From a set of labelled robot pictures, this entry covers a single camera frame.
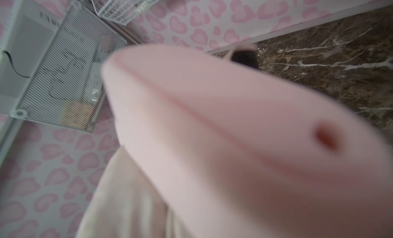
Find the pale pink umbrella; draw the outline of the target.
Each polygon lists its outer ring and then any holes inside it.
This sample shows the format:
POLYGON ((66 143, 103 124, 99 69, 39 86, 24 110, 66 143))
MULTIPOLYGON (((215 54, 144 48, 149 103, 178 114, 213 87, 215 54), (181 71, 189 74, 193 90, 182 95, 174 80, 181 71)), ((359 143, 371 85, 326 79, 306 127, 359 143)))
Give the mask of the pale pink umbrella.
POLYGON ((392 148, 331 98, 178 46, 102 77, 120 147, 77 237, 392 237, 392 148))

